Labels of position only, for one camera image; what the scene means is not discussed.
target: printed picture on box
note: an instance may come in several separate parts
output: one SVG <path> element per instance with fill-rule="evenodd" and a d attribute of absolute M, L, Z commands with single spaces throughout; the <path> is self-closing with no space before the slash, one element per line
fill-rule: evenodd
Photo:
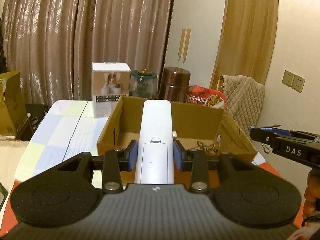
<path fill-rule="evenodd" d="M 130 72 L 100 72 L 93 73 L 94 95 L 119 95 L 129 93 Z"/>

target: thermos lid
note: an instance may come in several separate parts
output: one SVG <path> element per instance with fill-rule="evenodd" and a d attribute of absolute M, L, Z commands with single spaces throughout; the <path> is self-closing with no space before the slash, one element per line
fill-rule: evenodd
<path fill-rule="evenodd" d="M 179 67 L 165 67 L 161 82 L 175 87 L 187 87 L 189 85 L 190 72 Z"/>
<path fill-rule="evenodd" d="M 132 70 L 131 75 L 142 78 L 156 78 L 157 74 L 146 69 Z"/>

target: shiny curtain fabric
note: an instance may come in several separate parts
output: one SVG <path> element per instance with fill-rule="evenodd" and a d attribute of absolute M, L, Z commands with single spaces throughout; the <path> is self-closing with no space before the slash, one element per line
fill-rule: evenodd
<path fill-rule="evenodd" d="M 5 0 L 4 50 L 25 101 L 91 99 L 91 63 L 160 73 L 172 0 Z"/>

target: gray ribbed surface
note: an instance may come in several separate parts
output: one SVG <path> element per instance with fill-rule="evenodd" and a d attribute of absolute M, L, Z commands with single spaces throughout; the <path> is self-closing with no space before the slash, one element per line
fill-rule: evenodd
<path fill-rule="evenodd" d="M 4 240 L 217 239 L 283 240 L 296 228 L 250 229 L 224 218 L 205 195 L 183 185 L 129 185 L 105 195 L 98 208 L 73 225 L 44 229 L 18 225 Z"/>

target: brown thermos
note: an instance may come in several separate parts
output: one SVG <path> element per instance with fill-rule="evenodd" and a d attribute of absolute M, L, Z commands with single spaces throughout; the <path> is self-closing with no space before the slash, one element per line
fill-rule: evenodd
<path fill-rule="evenodd" d="M 159 99 L 185 103 L 190 72 L 178 67 L 165 67 L 162 73 Z"/>

